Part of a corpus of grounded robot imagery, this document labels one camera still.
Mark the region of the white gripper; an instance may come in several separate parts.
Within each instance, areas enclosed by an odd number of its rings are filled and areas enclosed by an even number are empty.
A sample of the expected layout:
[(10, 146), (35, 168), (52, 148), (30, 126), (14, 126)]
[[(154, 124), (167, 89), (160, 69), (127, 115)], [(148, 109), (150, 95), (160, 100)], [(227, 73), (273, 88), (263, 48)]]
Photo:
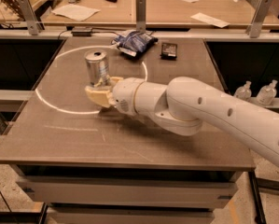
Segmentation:
[(97, 105), (116, 109), (129, 116), (135, 116), (134, 96), (139, 86), (145, 81), (141, 78), (129, 77), (103, 77), (100, 79), (101, 87), (86, 86), (88, 98)]

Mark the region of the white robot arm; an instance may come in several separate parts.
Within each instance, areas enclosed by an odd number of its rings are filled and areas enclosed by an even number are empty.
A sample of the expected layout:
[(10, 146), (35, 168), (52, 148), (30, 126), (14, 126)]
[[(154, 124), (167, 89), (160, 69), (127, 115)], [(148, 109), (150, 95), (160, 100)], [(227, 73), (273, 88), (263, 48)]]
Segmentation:
[(88, 86), (88, 98), (129, 116), (145, 116), (183, 136), (207, 122), (231, 134), (279, 167), (279, 114), (226, 94), (198, 79), (177, 77), (167, 85), (141, 78), (112, 77), (108, 85)]

